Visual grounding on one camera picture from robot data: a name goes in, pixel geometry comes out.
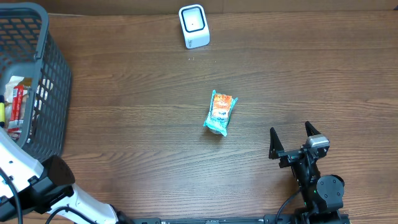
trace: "wooden table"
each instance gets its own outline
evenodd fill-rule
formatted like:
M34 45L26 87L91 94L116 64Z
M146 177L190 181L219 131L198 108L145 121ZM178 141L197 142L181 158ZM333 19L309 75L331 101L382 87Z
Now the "wooden table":
M397 21L210 14L210 45L186 50L177 15L51 17L73 70L63 158L83 189L131 217L262 216L297 190L268 159L269 129L296 149L309 120L331 141L321 173L346 182L341 211L397 223ZM214 89L239 98L226 138L202 127Z

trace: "gray plastic basket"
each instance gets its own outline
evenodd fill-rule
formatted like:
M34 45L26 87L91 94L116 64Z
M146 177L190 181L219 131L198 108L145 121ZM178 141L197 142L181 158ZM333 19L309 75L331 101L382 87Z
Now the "gray plastic basket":
M0 4L0 95L12 76L32 78L17 144L40 162L62 154L72 87L48 28L48 14L38 4Z

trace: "brown backdrop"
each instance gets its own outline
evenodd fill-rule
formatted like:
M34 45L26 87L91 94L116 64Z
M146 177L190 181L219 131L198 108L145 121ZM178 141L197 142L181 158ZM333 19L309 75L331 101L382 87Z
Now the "brown backdrop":
M207 13L392 10L398 5L397 0L33 0L30 2L41 4L48 12L78 15L176 14L182 6L195 3L201 4Z

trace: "orange label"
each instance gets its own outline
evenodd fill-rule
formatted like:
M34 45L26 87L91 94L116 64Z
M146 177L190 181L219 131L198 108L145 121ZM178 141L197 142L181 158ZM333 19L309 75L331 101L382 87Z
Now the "orange label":
M213 100L212 117L227 119L231 108L232 96L216 94Z

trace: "red snack wrapper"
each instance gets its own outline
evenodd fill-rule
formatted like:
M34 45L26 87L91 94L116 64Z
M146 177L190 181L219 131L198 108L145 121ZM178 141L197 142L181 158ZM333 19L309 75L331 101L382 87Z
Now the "red snack wrapper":
M22 105L22 97L24 96L24 86L18 85L14 87L12 92L12 112L10 123L8 125L8 132L19 131L19 128L23 124L23 120L19 120L19 116L21 115L21 105Z

